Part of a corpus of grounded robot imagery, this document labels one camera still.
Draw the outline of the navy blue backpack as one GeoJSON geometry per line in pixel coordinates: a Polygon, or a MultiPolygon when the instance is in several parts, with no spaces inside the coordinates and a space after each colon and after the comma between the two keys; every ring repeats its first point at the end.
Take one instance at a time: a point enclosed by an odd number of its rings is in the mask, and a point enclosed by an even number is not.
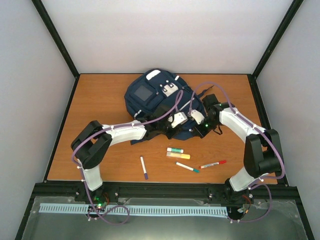
{"type": "Polygon", "coordinates": [[[193,138],[193,127],[197,124],[189,115],[189,107],[204,114],[201,97],[206,93],[194,93],[191,87],[179,75],[164,69],[151,69],[133,81],[127,88],[124,101],[127,112],[136,120],[153,114],[160,105],[169,108],[177,106],[175,113],[184,112],[188,120],[178,125],[171,139],[186,141],[193,138]]]}

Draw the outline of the purple cap marker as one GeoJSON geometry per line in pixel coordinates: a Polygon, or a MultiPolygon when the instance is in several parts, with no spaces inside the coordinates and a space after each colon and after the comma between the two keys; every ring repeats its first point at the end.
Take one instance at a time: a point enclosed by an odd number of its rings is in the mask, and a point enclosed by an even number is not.
{"type": "Polygon", "coordinates": [[[147,173],[147,169],[146,169],[146,165],[145,165],[145,161],[144,161],[143,156],[140,156],[140,162],[141,162],[144,178],[145,178],[145,180],[148,180],[149,177],[148,177],[148,173],[147,173]]]}

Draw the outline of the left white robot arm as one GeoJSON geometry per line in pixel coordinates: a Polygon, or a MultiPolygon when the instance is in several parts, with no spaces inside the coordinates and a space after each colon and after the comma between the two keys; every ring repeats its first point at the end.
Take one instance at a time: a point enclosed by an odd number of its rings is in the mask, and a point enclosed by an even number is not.
{"type": "Polygon", "coordinates": [[[177,110],[160,105],[152,114],[140,120],[122,124],[100,124],[91,121],[71,143],[71,160],[81,171],[82,182],[87,187],[86,195],[92,201],[103,198],[104,188],[100,172],[100,163],[109,147],[130,141],[146,141],[158,135],[170,135],[172,131],[168,118],[177,110]]]}

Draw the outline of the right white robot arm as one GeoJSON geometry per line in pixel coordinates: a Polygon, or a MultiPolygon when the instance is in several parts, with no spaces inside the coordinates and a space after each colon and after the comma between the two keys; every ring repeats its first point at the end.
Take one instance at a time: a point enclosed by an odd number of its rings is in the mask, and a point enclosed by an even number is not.
{"type": "Polygon", "coordinates": [[[202,100],[205,113],[189,107],[188,115],[196,122],[193,133],[200,138],[210,131],[222,134],[221,126],[232,130],[244,142],[243,167],[224,183],[224,198],[234,202],[240,194],[262,184],[266,179],[285,176],[279,134],[274,129],[256,125],[230,102],[219,102],[214,94],[202,100]]]}

